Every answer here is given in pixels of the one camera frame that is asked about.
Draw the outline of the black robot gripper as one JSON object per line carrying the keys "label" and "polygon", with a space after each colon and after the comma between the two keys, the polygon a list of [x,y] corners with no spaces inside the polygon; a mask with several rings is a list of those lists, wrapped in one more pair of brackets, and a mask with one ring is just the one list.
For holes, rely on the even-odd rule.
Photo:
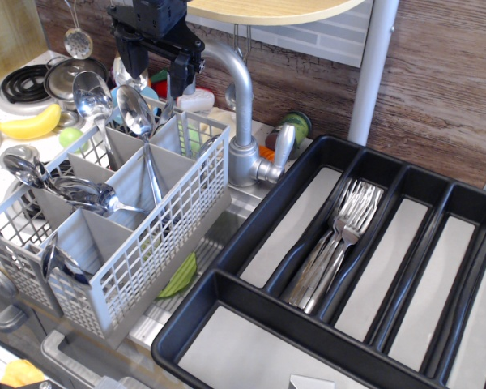
{"label": "black robot gripper", "polygon": [[182,96],[202,63],[204,43],[188,28],[187,1],[112,1],[107,13],[122,63],[137,79],[149,66],[149,54],[168,59],[169,88]]}

